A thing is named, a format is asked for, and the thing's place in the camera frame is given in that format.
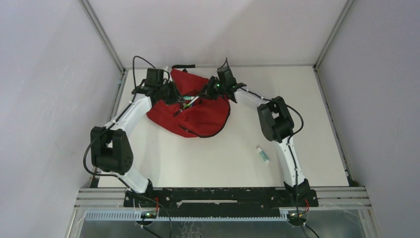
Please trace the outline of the green capped white pen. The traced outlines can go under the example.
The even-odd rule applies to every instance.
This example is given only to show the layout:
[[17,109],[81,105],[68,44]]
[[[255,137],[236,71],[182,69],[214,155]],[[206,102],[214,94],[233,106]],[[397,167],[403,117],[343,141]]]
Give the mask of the green capped white pen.
[[200,97],[199,96],[194,96],[193,100],[188,100],[188,102],[186,104],[183,104],[183,109],[189,108],[193,105],[193,103],[198,100]]

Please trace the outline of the red student backpack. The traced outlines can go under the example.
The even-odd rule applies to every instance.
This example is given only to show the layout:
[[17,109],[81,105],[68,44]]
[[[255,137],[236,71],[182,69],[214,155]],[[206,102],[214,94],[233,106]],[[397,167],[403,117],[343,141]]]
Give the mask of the red student backpack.
[[[198,95],[209,82],[208,78],[178,69],[172,69],[170,74],[183,96]],[[223,130],[230,111],[229,99],[219,96],[215,100],[200,97],[185,109],[181,103],[167,105],[158,101],[146,115],[152,122],[182,137],[209,138]]]

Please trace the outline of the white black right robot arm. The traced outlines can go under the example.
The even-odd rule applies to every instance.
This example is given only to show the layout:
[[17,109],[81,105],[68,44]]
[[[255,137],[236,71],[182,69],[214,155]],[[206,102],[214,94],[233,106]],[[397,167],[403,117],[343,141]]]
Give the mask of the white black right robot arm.
[[279,156],[287,202],[292,206],[300,206],[311,189],[294,147],[294,136],[304,126],[301,114],[280,96],[269,99],[250,91],[246,84],[236,81],[228,66],[217,69],[217,77],[210,78],[204,92],[210,98],[226,96],[234,103],[257,111],[262,133],[268,141],[274,143]]

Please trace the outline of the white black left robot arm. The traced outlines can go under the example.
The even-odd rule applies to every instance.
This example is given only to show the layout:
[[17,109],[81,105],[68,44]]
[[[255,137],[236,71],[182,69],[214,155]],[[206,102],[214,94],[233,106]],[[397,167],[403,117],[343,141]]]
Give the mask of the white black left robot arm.
[[129,137],[134,128],[160,100],[179,102],[180,94],[171,78],[168,67],[148,68],[146,78],[136,84],[132,99],[125,109],[104,126],[95,126],[90,132],[91,142],[86,153],[91,154],[91,163],[101,173],[90,172],[100,177],[114,177],[136,193],[136,201],[144,207],[153,204],[155,194],[149,190],[152,182],[133,167],[134,154]]

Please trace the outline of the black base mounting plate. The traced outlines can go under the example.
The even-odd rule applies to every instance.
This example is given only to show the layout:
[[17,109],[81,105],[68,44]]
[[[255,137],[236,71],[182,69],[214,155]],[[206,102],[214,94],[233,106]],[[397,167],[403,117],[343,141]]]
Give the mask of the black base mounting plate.
[[144,194],[125,191],[124,207],[155,207],[160,203],[165,208],[174,208],[181,202],[222,202],[257,203],[270,208],[279,207],[318,207],[318,197],[311,189],[299,195],[283,187],[232,187],[232,188],[153,188]]

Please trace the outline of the aluminium frame rail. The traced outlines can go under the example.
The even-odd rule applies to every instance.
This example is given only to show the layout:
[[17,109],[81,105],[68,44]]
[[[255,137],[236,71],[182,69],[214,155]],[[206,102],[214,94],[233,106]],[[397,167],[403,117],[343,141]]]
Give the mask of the aluminium frame rail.
[[88,19],[90,20],[93,28],[95,29],[96,33],[98,34],[100,40],[104,44],[109,56],[113,60],[114,64],[116,65],[118,71],[123,74],[125,73],[125,67],[122,64],[120,57],[118,56],[114,45],[112,44],[105,28],[103,27],[98,15],[96,14],[91,2],[89,0],[79,0],[78,1],[86,13]]

